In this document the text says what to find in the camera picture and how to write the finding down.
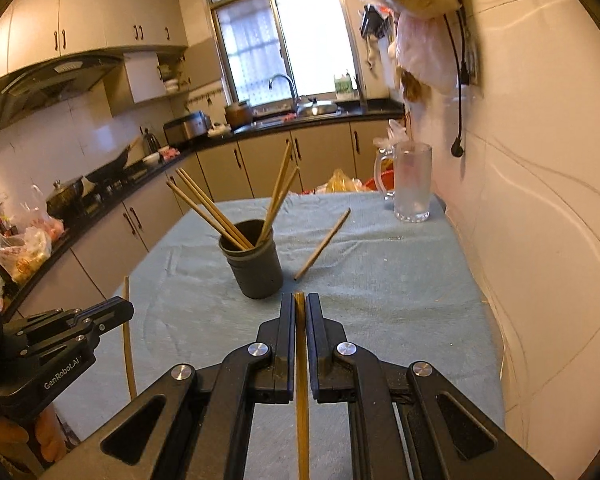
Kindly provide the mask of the wooden chopstick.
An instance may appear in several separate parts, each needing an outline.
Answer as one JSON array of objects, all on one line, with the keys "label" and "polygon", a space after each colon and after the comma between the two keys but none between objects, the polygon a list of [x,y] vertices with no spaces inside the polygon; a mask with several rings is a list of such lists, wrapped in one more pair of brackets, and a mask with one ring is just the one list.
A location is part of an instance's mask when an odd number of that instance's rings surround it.
[{"label": "wooden chopstick", "polygon": [[[122,283],[122,298],[129,301],[130,296],[130,279],[129,275],[125,275]],[[126,384],[130,399],[133,401],[137,397],[137,388],[135,381],[134,363],[132,356],[131,329],[129,322],[124,322],[122,325],[122,350]]]},{"label": "wooden chopstick", "polygon": [[176,174],[180,177],[180,179],[185,184],[186,188],[192,192],[197,200],[193,200],[190,198],[184,191],[184,193],[191,199],[195,204],[197,204],[205,214],[208,214],[213,220],[219,222],[219,224],[227,230],[234,237],[238,238],[245,244],[248,249],[253,249],[254,245],[247,240],[242,232],[239,232],[233,222],[230,221],[229,218],[225,214],[220,211],[220,208],[212,202],[212,199],[201,189],[201,187],[194,181],[194,179],[184,170],[178,169],[176,170]]},{"label": "wooden chopstick", "polygon": [[273,220],[273,212],[274,206],[277,204],[277,200],[279,198],[280,190],[283,186],[283,178],[286,176],[286,172],[290,162],[290,152],[291,152],[291,143],[287,140],[286,150],[284,151],[284,156],[282,163],[280,164],[277,178],[275,180],[274,188],[272,191],[272,196],[270,200],[270,204],[268,205],[268,212],[266,213],[264,223],[262,226],[262,230],[260,232],[260,236],[258,238],[257,245],[260,245],[264,242],[266,237],[268,236],[268,230],[271,229],[271,221]]},{"label": "wooden chopstick", "polygon": [[348,208],[338,219],[335,225],[330,229],[327,235],[324,237],[324,240],[318,244],[317,248],[314,249],[314,252],[309,256],[309,259],[306,260],[306,263],[301,267],[301,269],[294,274],[294,280],[296,282],[300,281],[305,275],[306,272],[309,271],[309,268],[316,263],[318,257],[324,252],[325,248],[330,244],[332,239],[336,236],[336,234],[340,231],[342,226],[346,223],[348,218],[350,217],[351,209]]},{"label": "wooden chopstick", "polygon": [[298,478],[310,478],[310,430],[308,366],[306,365],[306,308],[304,293],[295,292],[296,302],[296,429]]},{"label": "wooden chopstick", "polygon": [[215,220],[213,220],[208,214],[205,214],[202,209],[193,202],[193,200],[191,200],[180,188],[178,188],[173,182],[166,182],[166,186],[168,188],[170,188],[176,196],[178,196],[184,203],[186,203],[189,208],[193,211],[196,212],[196,214],[198,214],[198,216],[204,220],[205,222],[208,223],[209,226],[212,227],[212,229],[215,229],[216,232],[218,232],[220,235],[224,236],[227,240],[229,240],[231,243],[234,244],[234,246],[236,246],[238,249],[241,250],[247,250],[248,247],[245,244],[242,244],[242,242],[240,240],[238,240],[238,238],[234,237],[232,234],[230,234],[229,232],[227,232],[226,229],[224,229],[219,222],[216,222]]},{"label": "wooden chopstick", "polygon": [[271,231],[273,221],[275,220],[280,207],[283,205],[283,201],[286,198],[291,185],[294,183],[294,179],[298,176],[298,173],[299,173],[299,169],[294,168],[294,170],[292,170],[292,173],[290,174],[290,176],[283,183],[279,192],[276,194],[276,196],[273,200],[273,203],[272,203],[272,207],[270,208],[270,210],[268,211],[268,214],[265,217],[265,222],[264,222],[263,228],[261,230],[260,236],[258,238],[258,245],[261,245],[265,241],[265,239],[268,237],[268,233]]}]

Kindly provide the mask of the beige lower kitchen cabinets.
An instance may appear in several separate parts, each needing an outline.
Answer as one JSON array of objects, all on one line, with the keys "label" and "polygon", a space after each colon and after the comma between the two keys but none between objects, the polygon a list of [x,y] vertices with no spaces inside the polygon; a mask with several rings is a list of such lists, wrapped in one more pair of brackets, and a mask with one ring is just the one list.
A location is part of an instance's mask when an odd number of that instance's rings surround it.
[{"label": "beige lower kitchen cabinets", "polygon": [[387,122],[386,114],[371,114],[190,142],[181,156],[118,186],[70,223],[50,258],[5,309],[4,320],[44,311],[62,298],[88,306],[114,292],[189,211],[167,186],[178,168],[188,170],[215,202],[270,196],[285,153],[299,170],[294,192],[318,188],[337,169],[367,181],[373,175],[373,140],[385,135]]}]

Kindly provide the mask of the beige kitchen cabinets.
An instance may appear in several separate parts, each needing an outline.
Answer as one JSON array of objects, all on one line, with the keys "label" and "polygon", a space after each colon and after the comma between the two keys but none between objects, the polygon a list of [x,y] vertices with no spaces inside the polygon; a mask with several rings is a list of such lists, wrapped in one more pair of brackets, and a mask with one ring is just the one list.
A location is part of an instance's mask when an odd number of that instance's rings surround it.
[{"label": "beige kitchen cabinets", "polygon": [[14,0],[0,17],[0,79],[87,51],[186,46],[178,0]]},{"label": "beige kitchen cabinets", "polygon": [[5,309],[4,320],[44,311],[62,298],[88,306],[114,292],[189,211],[167,186],[178,168],[188,170],[215,202],[270,196],[285,153],[299,170],[294,192],[318,188],[337,169],[367,181],[373,175],[373,140],[385,135],[387,122],[386,114],[371,114],[190,142],[181,156],[118,186],[70,223],[50,258]]}]

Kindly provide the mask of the kitchen window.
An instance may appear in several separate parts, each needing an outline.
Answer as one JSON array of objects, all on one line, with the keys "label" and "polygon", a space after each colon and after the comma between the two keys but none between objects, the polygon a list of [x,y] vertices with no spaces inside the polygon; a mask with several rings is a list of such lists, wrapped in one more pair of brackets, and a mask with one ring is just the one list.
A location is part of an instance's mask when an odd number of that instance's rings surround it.
[{"label": "kitchen window", "polygon": [[344,0],[207,0],[230,96],[252,105],[289,101],[268,80],[291,76],[299,98],[336,99],[334,77],[360,61]]}]

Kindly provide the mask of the beige upper kitchen cabinets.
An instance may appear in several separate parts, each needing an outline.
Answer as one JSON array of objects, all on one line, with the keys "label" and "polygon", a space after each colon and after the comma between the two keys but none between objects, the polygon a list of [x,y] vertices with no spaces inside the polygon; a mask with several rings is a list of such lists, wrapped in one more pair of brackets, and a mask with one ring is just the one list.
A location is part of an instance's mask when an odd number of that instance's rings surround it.
[{"label": "beige upper kitchen cabinets", "polygon": [[0,17],[0,79],[87,51],[186,46],[178,0],[14,0]]}]

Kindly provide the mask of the dark cylindrical utensil holder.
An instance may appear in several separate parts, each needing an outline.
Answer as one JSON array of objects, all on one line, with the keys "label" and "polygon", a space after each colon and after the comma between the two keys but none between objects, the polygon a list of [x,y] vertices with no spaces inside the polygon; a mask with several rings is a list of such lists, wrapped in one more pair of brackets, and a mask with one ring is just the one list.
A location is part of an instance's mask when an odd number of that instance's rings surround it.
[{"label": "dark cylindrical utensil holder", "polygon": [[236,228],[253,244],[247,250],[238,249],[226,236],[219,238],[219,248],[242,291],[250,299],[264,299],[276,294],[283,286],[283,270],[273,240],[273,230],[264,241],[258,239],[264,227],[262,219],[238,222]]}]

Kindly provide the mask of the light blue table cloth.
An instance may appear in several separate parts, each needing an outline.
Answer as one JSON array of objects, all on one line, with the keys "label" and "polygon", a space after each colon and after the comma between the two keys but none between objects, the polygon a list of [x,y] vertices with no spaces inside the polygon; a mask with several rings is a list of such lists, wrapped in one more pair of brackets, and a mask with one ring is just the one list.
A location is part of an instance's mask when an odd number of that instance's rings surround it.
[{"label": "light blue table cloth", "polygon": [[[339,217],[349,219],[306,272]],[[219,235],[189,212],[132,271],[130,299],[135,378],[140,391],[178,363],[218,364],[256,341],[279,314],[286,292],[320,296],[325,318],[381,361],[424,360],[504,428],[505,406],[494,322],[440,203],[428,221],[394,218],[373,193],[291,197],[273,226],[284,282],[272,297],[240,290]],[[82,439],[128,404],[121,330],[102,337],[96,363],[56,401]],[[257,405],[245,479],[298,479],[294,404]],[[311,479],[352,479],[346,404],[310,403]]]}]

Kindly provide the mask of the plastic bag with fruit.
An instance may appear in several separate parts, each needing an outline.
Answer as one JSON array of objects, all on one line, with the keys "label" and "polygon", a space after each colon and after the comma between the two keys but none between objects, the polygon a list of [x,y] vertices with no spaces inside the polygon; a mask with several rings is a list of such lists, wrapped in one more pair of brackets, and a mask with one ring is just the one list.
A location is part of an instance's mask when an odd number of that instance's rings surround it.
[{"label": "plastic bag with fruit", "polygon": [[23,234],[0,234],[0,265],[17,285],[26,284],[51,254],[52,239],[42,229],[29,226]]}]

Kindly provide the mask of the dark lidded pot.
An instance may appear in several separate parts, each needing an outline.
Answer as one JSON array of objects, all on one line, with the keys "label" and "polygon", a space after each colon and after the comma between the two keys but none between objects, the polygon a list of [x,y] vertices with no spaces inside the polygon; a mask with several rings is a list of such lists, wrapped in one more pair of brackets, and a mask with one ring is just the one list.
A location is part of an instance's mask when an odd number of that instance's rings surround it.
[{"label": "dark lidded pot", "polygon": [[67,220],[77,216],[82,211],[82,196],[84,184],[81,177],[65,182],[56,180],[53,191],[46,198],[46,211],[56,219]]}]

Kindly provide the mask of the red plastic basin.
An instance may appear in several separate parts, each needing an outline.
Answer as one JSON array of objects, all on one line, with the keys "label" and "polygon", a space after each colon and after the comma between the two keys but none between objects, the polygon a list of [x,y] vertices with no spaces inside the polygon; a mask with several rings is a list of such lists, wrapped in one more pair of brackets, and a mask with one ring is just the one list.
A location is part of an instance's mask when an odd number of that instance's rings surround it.
[{"label": "red plastic basin", "polygon": [[[394,189],[394,175],[393,175],[393,170],[383,171],[380,176],[381,176],[381,182],[382,182],[382,185],[384,186],[384,188],[387,191],[392,192],[393,189]],[[378,186],[377,186],[376,181],[375,181],[374,178],[368,179],[364,183],[364,185],[369,190],[379,191],[379,188],[378,188]]]}]

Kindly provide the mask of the clear glass mug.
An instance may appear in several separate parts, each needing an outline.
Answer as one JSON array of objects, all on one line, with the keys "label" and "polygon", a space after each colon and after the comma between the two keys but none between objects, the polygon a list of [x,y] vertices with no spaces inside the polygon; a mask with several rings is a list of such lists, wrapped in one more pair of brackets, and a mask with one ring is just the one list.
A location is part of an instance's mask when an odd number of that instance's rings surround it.
[{"label": "clear glass mug", "polygon": [[[393,190],[381,177],[381,165],[393,164]],[[374,163],[376,188],[385,198],[393,199],[394,215],[401,221],[424,222],[429,218],[432,173],[432,148],[415,141],[402,141],[391,148],[380,148]]]}]

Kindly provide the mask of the black wok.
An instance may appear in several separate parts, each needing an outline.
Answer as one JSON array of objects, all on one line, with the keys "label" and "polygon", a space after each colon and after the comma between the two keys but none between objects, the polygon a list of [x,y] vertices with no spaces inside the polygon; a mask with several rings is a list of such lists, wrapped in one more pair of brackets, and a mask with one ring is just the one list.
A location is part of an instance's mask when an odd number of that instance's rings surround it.
[{"label": "black wok", "polygon": [[102,184],[102,182],[117,177],[122,173],[122,170],[128,162],[130,151],[132,151],[134,146],[140,142],[140,140],[142,140],[142,137],[137,136],[116,158],[87,174],[85,179],[93,184]]}]

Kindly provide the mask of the brown clay pot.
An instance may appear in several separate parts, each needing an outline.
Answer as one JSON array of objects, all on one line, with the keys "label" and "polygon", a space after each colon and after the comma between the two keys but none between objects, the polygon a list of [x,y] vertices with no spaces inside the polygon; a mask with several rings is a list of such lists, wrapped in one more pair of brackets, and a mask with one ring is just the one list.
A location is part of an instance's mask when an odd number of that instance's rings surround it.
[{"label": "brown clay pot", "polygon": [[253,122],[252,107],[249,100],[233,102],[224,107],[224,113],[230,128],[239,128],[251,125]]}]

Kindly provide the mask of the steel pot lid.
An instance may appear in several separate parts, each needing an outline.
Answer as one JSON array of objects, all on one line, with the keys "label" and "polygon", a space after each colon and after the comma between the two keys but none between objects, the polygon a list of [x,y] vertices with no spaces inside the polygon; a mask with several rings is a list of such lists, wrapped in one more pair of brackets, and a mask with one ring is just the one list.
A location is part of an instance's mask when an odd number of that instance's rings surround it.
[{"label": "steel pot lid", "polygon": [[301,103],[297,107],[297,116],[300,118],[337,114],[339,112],[340,107],[332,101],[312,100],[311,102]]}]

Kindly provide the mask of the green detergent bottle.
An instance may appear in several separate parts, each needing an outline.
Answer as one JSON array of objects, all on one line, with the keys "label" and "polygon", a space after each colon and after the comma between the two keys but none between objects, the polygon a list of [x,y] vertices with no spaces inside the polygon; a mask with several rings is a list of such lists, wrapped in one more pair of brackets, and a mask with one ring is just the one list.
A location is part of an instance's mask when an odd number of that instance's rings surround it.
[{"label": "green detergent bottle", "polygon": [[350,73],[335,76],[334,86],[337,101],[352,101],[358,97],[355,76]]}]

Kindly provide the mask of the chrome sink faucet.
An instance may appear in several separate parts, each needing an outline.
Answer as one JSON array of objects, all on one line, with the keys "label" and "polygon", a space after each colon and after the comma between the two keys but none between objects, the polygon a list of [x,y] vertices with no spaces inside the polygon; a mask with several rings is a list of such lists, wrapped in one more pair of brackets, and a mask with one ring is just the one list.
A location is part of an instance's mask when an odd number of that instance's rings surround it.
[{"label": "chrome sink faucet", "polygon": [[278,93],[284,98],[290,101],[289,108],[295,113],[298,110],[300,104],[300,98],[296,83],[291,76],[283,73],[274,74],[268,80],[268,88],[273,90],[276,84],[280,82]]}]

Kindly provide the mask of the black range hood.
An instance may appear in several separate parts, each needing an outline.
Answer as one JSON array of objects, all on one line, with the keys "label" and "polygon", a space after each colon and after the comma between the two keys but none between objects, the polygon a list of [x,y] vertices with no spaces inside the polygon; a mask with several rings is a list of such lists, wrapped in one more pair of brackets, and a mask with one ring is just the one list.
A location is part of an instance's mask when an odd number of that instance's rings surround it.
[{"label": "black range hood", "polygon": [[122,57],[86,52],[38,63],[0,78],[0,130],[89,92]]}]

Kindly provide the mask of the pink plastic bag hanging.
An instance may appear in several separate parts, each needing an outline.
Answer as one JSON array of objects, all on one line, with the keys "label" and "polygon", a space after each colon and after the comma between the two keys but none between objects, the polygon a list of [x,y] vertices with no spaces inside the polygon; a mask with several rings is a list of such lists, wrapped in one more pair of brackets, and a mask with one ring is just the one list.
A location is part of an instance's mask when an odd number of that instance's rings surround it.
[{"label": "pink plastic bag hanging", "polygon": [[401,14],[396,28],[398,65],[441,94],[456,89],[453,47],[443,18],[421,20]]}]

